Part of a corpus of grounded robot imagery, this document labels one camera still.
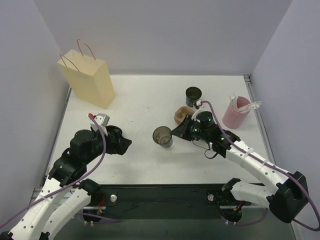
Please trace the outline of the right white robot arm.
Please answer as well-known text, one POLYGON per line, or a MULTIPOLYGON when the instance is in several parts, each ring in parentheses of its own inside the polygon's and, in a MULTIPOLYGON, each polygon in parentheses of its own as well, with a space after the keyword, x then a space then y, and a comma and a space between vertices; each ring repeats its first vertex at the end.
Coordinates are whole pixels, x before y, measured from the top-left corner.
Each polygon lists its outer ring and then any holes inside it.
POLYGON ((189 142, 206 142, 209 150, 239 165, 261 182, 256 185, 232 178, 221 189, 225 203, 244 201, 263 206, 284 223, 291 223, 308 204, 308 186, 303 174, 298 171, 284 174, 283 169, 261 157, 236 134, 219 128, 211 112, 203 111, 195 119, 186 116, 171 134, 189 142))

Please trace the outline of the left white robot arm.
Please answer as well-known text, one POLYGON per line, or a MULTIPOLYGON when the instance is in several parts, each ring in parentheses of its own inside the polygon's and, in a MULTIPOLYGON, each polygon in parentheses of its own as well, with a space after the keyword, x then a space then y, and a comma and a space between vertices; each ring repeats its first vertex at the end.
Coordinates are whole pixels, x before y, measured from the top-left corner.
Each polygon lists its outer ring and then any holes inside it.
POLYGON ((132 141, 122 136, 122 130, 110 126, 106 130, 79 130, 70 146, 55 161, 35 201, 22 219, 2 240, 47 240, 72 218, 81 207, 100 203, 101 186, 84 179, 87 165, 105 154, 124 155, 132 141))

